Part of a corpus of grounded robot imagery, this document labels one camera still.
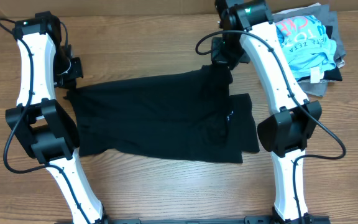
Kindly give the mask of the black t-shirt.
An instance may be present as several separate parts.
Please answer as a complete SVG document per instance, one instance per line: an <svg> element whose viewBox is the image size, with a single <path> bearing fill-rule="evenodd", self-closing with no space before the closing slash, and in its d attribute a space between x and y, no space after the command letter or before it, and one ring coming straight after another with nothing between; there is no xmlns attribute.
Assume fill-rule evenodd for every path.
<svg viewBox="0 0 358 224"><path fill-rule="evenodd" d="M115 149L161 159L240 164L260 151L252 101L232 95L230 69L205 65L68 91L80 155Z"/></svg>

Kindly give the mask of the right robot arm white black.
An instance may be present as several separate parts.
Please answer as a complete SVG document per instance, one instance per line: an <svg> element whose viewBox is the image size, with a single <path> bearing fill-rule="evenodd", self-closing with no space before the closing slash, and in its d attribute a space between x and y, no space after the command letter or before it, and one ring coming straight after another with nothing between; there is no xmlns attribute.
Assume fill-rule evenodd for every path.
<svg viewBox="0 0 358 224"><path fill-rule="evenodd" d="M267 96L270 116L257 126L263 148L271 155L275 202L270 223L329 223L311 215L303 190L307 141L321 116L319 102L310 102L297 84L280 46L273 15L265 1L216 1L222 30L214 38L211 58L230 69L254 64Z"/></svg>

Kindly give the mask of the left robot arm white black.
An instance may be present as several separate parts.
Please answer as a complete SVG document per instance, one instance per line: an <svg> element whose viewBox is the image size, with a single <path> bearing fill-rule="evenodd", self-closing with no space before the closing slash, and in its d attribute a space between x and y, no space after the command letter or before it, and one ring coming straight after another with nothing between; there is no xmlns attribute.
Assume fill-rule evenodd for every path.
<svg viewBox="0 0 358 224"><path fill-rule="evenodd" d="M82 168L76 124L55 96L56 88L74 89L77 78L83 77L81 60L73 56L65 24L46 11L15 21L8 33L21 54L21 86L16 106L5 114L11 129L3 152L6 169L18 173L7 159L16 138L26 154L39 162L24 172L49 171L70 208L72 223L109 223Z"/></svg>

